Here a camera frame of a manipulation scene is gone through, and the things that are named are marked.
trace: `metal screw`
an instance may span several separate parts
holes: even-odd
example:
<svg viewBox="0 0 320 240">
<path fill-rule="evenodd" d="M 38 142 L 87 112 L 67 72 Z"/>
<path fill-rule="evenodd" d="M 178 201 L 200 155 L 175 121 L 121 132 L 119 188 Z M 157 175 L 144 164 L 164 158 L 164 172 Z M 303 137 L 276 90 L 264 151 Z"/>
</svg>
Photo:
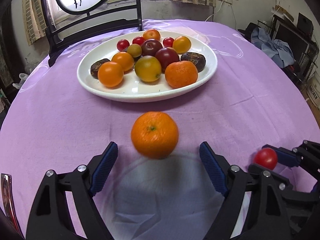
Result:
<svg viewBox="0 0 320 240">
<path fill-rule="evenodd" d="M 51 177 L 53 174 L 54 174 L 54 171 L 53 171 L 53 170 L 48 170 L 47 173 L 46 173 L 46 175 L 47 175 L 48 177 Z"/>
<path fill-rule="evenodd" d="M 284 190 L 284 189 L 285 189 L 285 184 L 284 184 L 284 183 L 280 183 L 279 189 L 280 189 L 280 190 Z"/>
<path fill-rule="evenodd" d="M 231 170 L 234 172 L 238 172 L 240 170 L 240 168 L 237 165 L 232 165 Z"/>
<path fill-rule="evenodd" d="M 80 165 L 79 167 L 78 167 L 78 171 L 80 171 L 80 172 L 83 172 L 83 171 L 85 171 L 87 169 L 87 166 L 85 166 L 85 165 Z"/>
<path fill-rule="evenodd" d="M 262 174 L 267 178 L 271 176 L 271 173 L 269 171 L 264 171 Z"/>
</svg>

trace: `blue garment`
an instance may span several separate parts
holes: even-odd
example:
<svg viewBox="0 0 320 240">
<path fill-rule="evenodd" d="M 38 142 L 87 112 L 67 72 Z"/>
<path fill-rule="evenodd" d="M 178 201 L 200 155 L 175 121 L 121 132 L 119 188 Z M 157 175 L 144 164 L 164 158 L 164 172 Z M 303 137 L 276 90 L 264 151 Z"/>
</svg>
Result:
<svg viewBox="0 0 320 240">
<path fill-rule="evenodd" d="M 288 43 L 281 40 L 271 40 L 269 34 L 261 28 L 253 30 L 251 43 L 267 54 L 279 68 L 293 65 L 295 62 Z"/>
</svg>

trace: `white plastic bag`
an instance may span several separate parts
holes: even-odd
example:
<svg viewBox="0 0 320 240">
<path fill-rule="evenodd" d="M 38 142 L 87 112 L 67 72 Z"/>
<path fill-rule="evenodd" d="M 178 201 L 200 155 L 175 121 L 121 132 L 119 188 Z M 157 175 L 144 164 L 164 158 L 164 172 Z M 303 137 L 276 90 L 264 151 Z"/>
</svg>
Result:
<svg viewBox="0 0 320 240">
<path fill-rule="evenodd" d="M 25 74 L 25 73 L 20 73 L 19 74 L 19 78 L 21 79 L 19 84 L 15 84 L 13 83 L 12 85 L 16 88 L 16 89 L 20 89 L 22 87 L 22 85 L 24 84 L 24 82 L 27 80 L 29 75 Z"/>
</svg>

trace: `tablecloth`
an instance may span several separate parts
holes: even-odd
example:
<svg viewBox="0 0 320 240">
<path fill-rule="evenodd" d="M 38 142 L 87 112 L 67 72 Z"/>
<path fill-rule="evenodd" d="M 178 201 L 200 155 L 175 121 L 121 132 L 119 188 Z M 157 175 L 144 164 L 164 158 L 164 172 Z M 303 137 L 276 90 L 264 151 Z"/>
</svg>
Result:
<svg viewBox="0 0 320 240">
<path fill-rule="evenodd" d="M 320 130 L 298 89 L 237 31 L 187 20 L 144 20 L 143 27 L 176 31 L 207 43 L 217 54 L 217 72 L 178 98 L 131 104 L 90 94 L 78 83 L 76 69 L 88 51 L 136 29 L 74 44 L 51 68 L 48 57 L 44 59 L 20 89 L 0 131 L 0 172 L 12 175 L 24 233 L 45 172 L 70 172 L 87 164 L 110 141 L 118 144 L 119 157 L 94 200 L 116 240 L 202 239 L 223 200 L 201 165 L 198 147 L 203 141 L 244 170 L 264 144 L 291 149 L 303 139 L 320 141 Z M 133 123 L 147 111 L 164 111 L 179 127 L 178 145 L 166 160 L 143 158 L 131 143 Z M 315 183 L 301 168 L 278 165 L 275 171 L 301 191 L 311 190 Z M 77 232 L 84 235 L 72 201 L 69 206 Z M 130 213 L 132 206 L 145 212 Z"/>
</svg>

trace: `white oval plate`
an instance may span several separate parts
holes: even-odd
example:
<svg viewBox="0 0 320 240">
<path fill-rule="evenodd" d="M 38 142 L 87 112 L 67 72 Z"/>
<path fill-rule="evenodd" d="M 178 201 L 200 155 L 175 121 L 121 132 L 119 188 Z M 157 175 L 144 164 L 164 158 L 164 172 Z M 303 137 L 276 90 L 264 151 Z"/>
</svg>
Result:
<svg viewBox="0 0 320 240">
<path fill-rule="evenodd" d="M 183 88 L 172 89 L 167 84 L 164 74 L 161 74 L 161 77 L 156 82 L 144 83 L 137 77 L 134 70 L 132 70 L 124 75 L 124 80 L 119 86 L 110 89 L 103 86 L 99 80 L 94 79 L 90 75 L 90 68 L 93 63 L 103 58 L 111 60 L 113 55 L 119 52 L 116 48 L 119 40 L 126 39 L 131 44 L 135 37 L 142 36 L 144 32 L 128 33 L 115 37 L 91 50 L 79 63 L 77 69 L 77 78 L 79 83 L 86 90 L 100 97 L 120 102 L 142 103 L 160 101 L 183 95 L 203 85 L 213 76 L 217 70 L 218 60 L 217 56 L 208 45 L 181 33 L 168 31 L 159 32 L 161 34 L 161 42 L 166 37 L 188 37 L 192 44 L 189 52 L 197 52 L 205 56 L 206 65 L 204 70 L 199 73 L 196 83 Z"/>
</svg>

